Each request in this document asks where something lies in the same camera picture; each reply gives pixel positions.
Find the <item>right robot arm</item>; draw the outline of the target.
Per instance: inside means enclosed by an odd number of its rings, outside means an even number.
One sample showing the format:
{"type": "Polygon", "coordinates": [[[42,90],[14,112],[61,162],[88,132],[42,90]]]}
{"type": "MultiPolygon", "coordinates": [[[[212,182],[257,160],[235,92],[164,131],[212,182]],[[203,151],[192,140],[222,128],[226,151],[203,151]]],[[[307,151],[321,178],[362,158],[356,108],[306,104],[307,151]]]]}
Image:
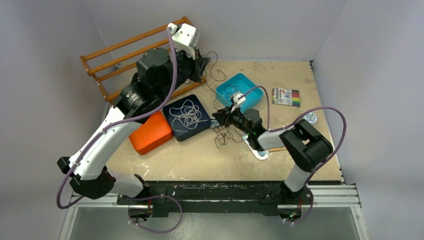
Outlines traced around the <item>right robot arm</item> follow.
{"type": "Polygon", "coordinates": [[[275,148],[286,148],[294,165],[281,184],[280,196],[288,204],[300,198],[308,177],[333,152],[333,146],[316,128],[305,119],[298,121],[290,129],[271,132],[263,126],[263,119],[257,109],[249,108],[241,112],[225,107],[212,116],[220,126],[234,126],[247,136],[251,150],[264,152],[275,148]]]}

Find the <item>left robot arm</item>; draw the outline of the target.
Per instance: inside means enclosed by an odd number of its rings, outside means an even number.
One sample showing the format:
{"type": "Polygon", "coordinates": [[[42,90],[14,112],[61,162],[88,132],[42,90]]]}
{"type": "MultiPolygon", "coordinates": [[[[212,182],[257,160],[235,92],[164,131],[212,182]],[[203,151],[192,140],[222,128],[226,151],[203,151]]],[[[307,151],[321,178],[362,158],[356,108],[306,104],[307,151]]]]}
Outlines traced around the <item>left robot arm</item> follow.
{"type": "Polygon", "coordinates": [[[92,200],[117,193],[138,205],[146,203],[149,191],[143,179],[114,172],[107,168],[107,162],[126,138],[165,106],[180,85],[188,80],[201,82],[209,62],[198,48],[146,51],[96,132],[77,153],[57,161],[73,191],[92,200]]]}

